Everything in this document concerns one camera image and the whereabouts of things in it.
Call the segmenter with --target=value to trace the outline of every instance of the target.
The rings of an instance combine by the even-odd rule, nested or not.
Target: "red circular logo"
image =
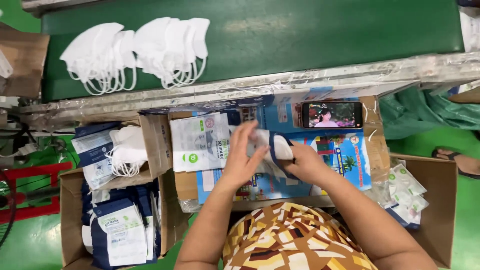
[[[207,118],[207,120],[205,120],[205,126],[207,128],[212,128],[214,124],[215,121],[213,120],[213,118]]]

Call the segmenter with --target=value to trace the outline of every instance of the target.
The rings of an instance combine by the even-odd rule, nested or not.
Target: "green circle logo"
[[[190,163],[195,163],[198,161],[198,156],[196,154],[190,154],[188,156],[188,161],[190,161]]]

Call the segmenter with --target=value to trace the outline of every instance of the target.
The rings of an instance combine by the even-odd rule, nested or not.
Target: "hand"
[[[289,173],[297,176],[300,180],[309,184],[318,185],[328,172],[333,172],[318,153],[309,145],[303,145],[292,141],[290,146],[294,161],[280,160],[281,164]]]
[[[258,165],[270,150],[269,146],[257,148],[252,157],[247,156],[247,144],[249,137],[254,139],[254,129],[258,121],[245,122],[239,125],[230,136],[230,150],[227,163],[218,184],[226,186],[232,191],[237,191],[248,182]]]

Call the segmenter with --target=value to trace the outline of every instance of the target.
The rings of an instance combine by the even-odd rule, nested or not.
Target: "right hand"
[[[279,160],[285,170],[297,176],[300,180],[318,185],[326,172],[332,172],[318,153],[309,145],[303,145],[292,141],[290,146],[293,153],[294,162]]]

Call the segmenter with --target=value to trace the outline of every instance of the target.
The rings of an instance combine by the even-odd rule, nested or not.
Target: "foot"
[[[444,160],[449,160],[447,155],[453,154],[452,151],[446,149],[437,149],[437,151],[437,157]],[[480,175],[480,160],[465,155],[457,155],[454,157],[454,160],[460,171]]]

